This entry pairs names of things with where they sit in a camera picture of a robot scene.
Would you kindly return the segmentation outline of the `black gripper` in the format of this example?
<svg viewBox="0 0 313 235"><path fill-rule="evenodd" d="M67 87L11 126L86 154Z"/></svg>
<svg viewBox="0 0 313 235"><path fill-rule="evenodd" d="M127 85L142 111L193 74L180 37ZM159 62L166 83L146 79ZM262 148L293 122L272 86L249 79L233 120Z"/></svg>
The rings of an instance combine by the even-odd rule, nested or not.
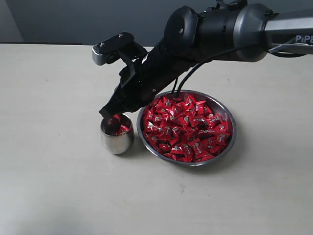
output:
<svg viewBox="0 0 313 235"><path fill-rule="evenodd" d="M122 69L119 88L115 88L99 114L110 119L114 115L138 111L196 63L193 59L170 54L164 43L158 43L146 57L134 62L135 75L131 76L128 68Z"/></svg>

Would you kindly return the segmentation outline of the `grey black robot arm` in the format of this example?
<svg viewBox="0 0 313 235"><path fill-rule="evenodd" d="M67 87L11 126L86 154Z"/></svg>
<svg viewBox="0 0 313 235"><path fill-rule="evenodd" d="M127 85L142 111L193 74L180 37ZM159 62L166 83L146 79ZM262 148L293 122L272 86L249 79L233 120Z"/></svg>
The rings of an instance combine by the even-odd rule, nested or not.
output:
<svg viewBox="0 0 313 235"><path fill-rule="evenodd" d="M136 43L131 33L121 32L92 52L97 65L125 63L118 86L100 110L102 117L110 118L148 105L170 83L179 92L181 74L190 76L213 60L257 62L269 53L284 58L312 54L313 12L274 13L245 0L220 0L201 13L183 6L170 16L152 50Z"/></svg>

